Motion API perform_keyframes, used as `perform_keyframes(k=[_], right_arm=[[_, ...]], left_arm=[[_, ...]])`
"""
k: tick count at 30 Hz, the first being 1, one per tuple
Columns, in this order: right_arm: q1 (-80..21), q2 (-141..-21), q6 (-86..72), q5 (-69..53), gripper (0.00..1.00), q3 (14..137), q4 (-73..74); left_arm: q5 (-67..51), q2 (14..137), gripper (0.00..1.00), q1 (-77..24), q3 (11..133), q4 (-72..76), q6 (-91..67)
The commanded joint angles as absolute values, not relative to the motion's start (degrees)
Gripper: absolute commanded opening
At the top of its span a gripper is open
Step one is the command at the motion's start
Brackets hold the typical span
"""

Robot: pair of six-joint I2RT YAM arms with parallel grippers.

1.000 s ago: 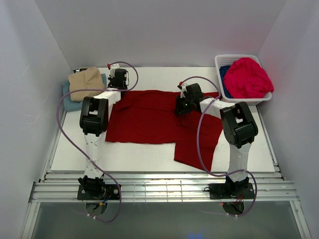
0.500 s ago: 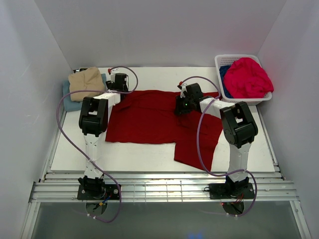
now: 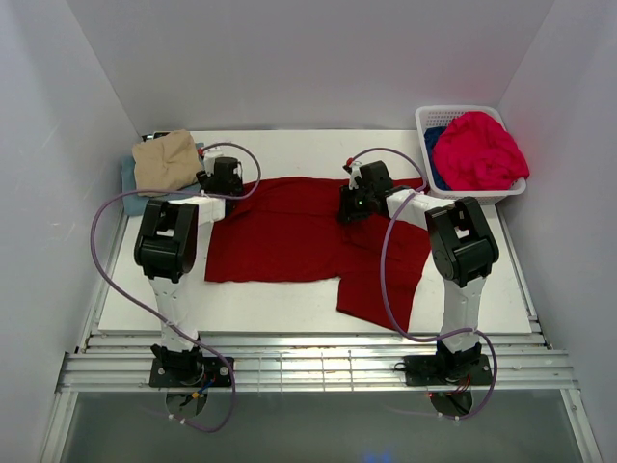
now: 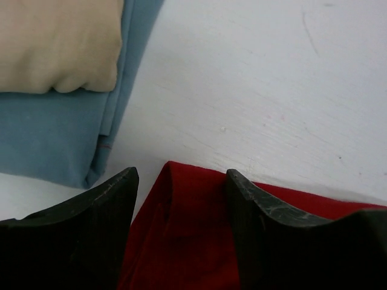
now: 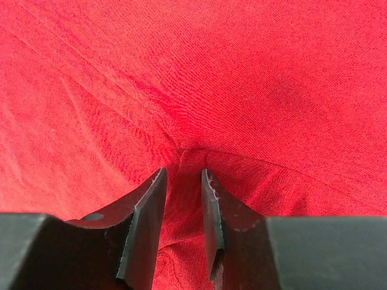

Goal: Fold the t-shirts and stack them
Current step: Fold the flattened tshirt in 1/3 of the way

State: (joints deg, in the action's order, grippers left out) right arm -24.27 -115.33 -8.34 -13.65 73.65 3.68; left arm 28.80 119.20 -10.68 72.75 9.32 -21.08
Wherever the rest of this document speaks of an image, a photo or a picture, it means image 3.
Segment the dark red t shirt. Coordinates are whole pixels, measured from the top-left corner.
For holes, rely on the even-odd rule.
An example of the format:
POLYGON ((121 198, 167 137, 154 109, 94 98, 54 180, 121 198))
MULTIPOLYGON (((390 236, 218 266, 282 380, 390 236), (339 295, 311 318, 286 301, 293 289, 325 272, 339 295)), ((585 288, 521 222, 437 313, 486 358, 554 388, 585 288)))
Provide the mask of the dark red t shirt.
POLYGON ((213 226, 210 283, 307 283, 336 278, 336 309, 384 328, 409 326, 430 254, 426 231, 372 215, 337 221, 343 179, 263 180, 213 226))

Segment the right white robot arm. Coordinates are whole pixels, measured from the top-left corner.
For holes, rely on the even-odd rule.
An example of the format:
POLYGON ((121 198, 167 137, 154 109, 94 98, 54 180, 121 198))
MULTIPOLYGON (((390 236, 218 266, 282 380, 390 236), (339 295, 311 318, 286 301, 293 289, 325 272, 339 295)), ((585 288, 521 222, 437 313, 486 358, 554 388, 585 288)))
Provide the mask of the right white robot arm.
POLYGON ((340 190, 340 221, 378 214, 392 224, 403 222, 427 231, 433 262, 443 278, 443 325, 431 339, 436 351, 403 358, 397 368, 407 385, 493 384, 496 352, 478 322, 482 291, 499 250, 478 200, 442 200, 397 186, 382 161, 362 164, 350 159, 344 169, 350 179, 340 190))

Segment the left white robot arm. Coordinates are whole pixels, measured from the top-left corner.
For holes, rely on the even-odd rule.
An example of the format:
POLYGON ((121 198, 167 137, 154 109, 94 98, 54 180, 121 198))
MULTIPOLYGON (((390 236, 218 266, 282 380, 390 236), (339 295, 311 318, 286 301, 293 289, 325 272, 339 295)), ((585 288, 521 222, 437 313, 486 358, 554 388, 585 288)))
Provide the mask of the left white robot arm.
POLYGON ((229 387, 230 366, 193 344, 199 332, 191 315, 187 275, 197 256, 200 229, 210 228, 235 206, 219 197, 244 194, 241 162, 220 153, 208 154, 205 169, 197 173, 200 189, 174 194, 166 201, 150 199, 142 216, 134 259, 147 277, 156 308, 164 317, 161 339, 150 350, 154 356, 149 384, 153 388, 229 387))

